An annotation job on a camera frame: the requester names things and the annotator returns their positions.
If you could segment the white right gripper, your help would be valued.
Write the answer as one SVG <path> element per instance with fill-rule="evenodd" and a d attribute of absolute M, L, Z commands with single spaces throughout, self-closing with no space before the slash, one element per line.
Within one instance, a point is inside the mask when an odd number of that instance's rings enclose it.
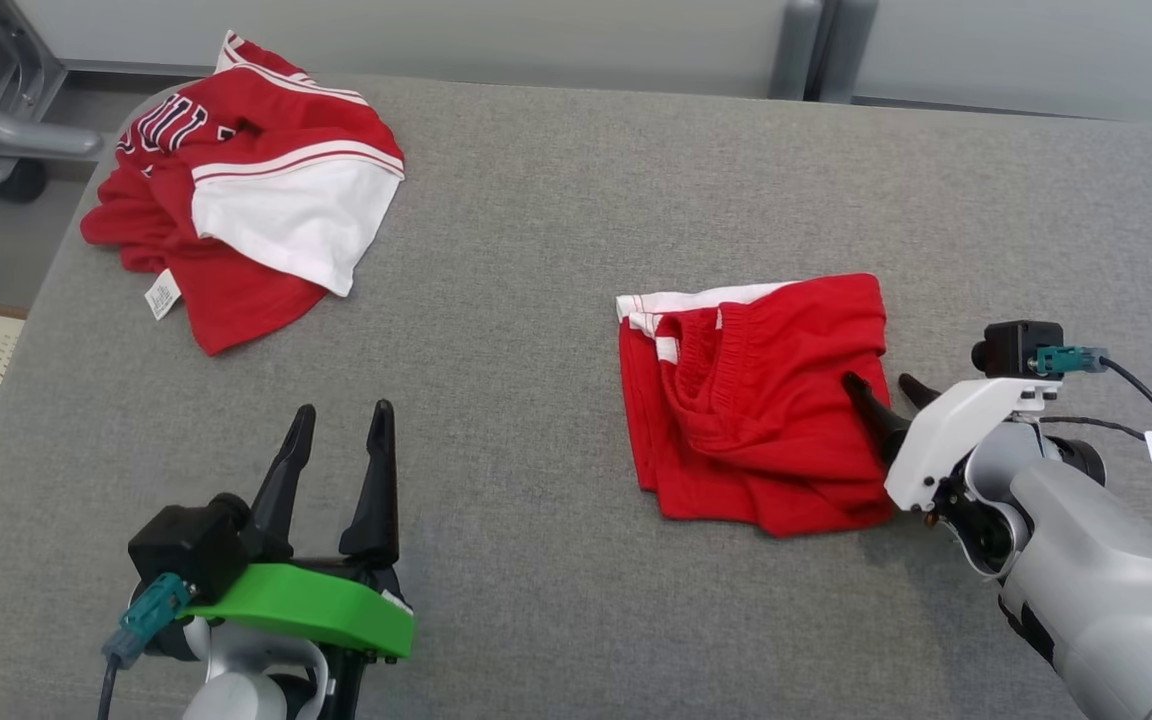
<path fill-rule="evenodd" d="M 884 406 L 859 374 L 847 372 L 842 387 L 879 461 L 890 468 L 884 488 L 901 510 L 929 511 L 934 483 L 957 469 L 975 497 L 1002 501 L 1011 478 L 1038 460 L 1034 425 L 1009 420 L 1038 414 L 1033 379 L 975 379 L 941 393 L 902 373 L 899 388 L 918 410 L 914 420 Z"/>

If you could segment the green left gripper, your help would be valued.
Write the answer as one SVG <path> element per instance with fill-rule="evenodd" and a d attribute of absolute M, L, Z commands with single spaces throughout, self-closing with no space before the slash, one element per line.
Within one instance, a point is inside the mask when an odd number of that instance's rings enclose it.
<path fill-rule="evenodd" d="M 289 541 L 300 475 L 314 444 L 314 406 L 300 406 L 241 532 L 253 562 L 218 602 L 187 607 L 185 639 L 206 665 L 185 720 L 356 720 L 371 665 L 411 655 L 416 617 L 381 573 L 381 588 L 297 564 Z M 339 552 L 397 562 L 396 414 L 381 397 L 366 438 L 364 486 Z"/>

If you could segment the red shorts with white stripe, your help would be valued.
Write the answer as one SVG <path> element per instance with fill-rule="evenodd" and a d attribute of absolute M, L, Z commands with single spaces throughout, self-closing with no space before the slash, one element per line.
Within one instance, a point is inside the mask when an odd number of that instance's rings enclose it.
<path fill-rule="evenodd" d="M 888 404 L 873 274 L 623 293 L 620 372 L 637 484 L 668 520 L 776 537 L 893 516 L 882 462 L 844 388 Z"/>

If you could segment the red and white jersey shirt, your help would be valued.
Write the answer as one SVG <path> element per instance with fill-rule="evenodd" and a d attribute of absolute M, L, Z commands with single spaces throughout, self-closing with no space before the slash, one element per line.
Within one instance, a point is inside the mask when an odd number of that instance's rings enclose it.
<path fill-rule="evenodd" d="M 132 119 L 114 161 L 83 238 L 154 275 L 152 313 L 183 304 L 209 356 L 347 296 L 404 179 L 364 96 L 234 32 L 210 76 Z"/>

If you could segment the grey fabric sofa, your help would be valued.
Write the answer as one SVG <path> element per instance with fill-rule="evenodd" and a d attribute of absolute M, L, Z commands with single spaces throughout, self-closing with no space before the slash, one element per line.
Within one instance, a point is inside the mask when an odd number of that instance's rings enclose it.
<path fill-rule="evenodd" d="M 1152 388 L 1152 124 L 329 76 L 407 179 L 348 300 L 218 357 L 71 222 L 0 391 L 0 720 L 93 720 L 160 507 L 252 497 L 317 410 L 291 541 L 396 406 L 414 655 L 361 717 L 1082 720 L 942 528 L 773 539 L 637 488 L 614 297 L 851 272 L 884 366 L 1041 319 Z"/>

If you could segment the grey partition post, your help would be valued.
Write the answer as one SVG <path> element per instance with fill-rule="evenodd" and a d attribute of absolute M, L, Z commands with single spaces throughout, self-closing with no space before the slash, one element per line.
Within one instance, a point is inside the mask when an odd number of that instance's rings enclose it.
<path fill-rule="evenodd" d="M 881 0 L 824 1 L 823 40 L 814 70 L 814 100 L 851 104 L 870 31 Z"/>
<path fill-rule="evenodd" d="M 824 0 L 787 0 L 776 38 L 768 99 L 806 99 L 812 86 L 814 47 L 824 9 Z"/>

